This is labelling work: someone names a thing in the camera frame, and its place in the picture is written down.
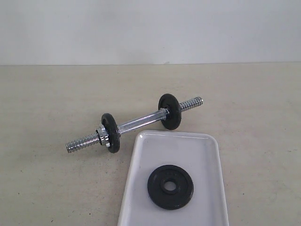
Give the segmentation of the chrome threaded dumbbell bar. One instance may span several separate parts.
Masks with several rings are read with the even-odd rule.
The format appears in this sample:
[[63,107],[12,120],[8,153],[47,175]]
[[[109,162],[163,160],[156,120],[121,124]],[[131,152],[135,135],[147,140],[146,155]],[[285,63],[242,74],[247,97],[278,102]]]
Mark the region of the chrome threaded dumbbell bar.
[[[186,100],[184,102],[179,102],[181,112],[185,112],[187,110],[199,107],[203,104],[203,99],[201,97],[194,97],[192,99]],[[121,137],[122,134],[128,133],[130,131],[133,131],[135,129],[138,129],[140,127],[144,127],[146,125],[162,121],[166,119],[166,116],[168,114],[168,110],[165,108],[158,109],[157,111],[150,113],[146,116],[133,119],[131,121],[122,123],[120,125],[117,124],[119,135]],[[66,150],[68,153],[73,153],[75,151],[78,151],[80,149],[92,146],[99,143],[99,136],[96,133],[92,133],[91,135],[76,139],[74,141],[71,141],[66,144]]]

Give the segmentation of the black weight plate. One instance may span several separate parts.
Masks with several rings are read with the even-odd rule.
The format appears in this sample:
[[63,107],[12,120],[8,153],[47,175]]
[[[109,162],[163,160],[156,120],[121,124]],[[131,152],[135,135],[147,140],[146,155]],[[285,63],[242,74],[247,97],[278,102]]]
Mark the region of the black weight plate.
[[150,199],[166,210],[177,210],[187,205],[194,193],[191,176],[176,165],[162,165],[149,176],[147,189]]

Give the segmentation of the white rectangular tray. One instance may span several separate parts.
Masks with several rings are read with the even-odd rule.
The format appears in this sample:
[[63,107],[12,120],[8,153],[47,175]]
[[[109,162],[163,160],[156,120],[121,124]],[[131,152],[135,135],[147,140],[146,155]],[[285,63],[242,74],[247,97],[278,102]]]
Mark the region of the white rectangular tray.
[[[166,210],[150,198],[147,182],[163,165],[175,165],[191,177],[191,200]],[[222,168],[216,140],[207,134],[145,130],[134,144],[120,209],[120,226],[227,226]]]

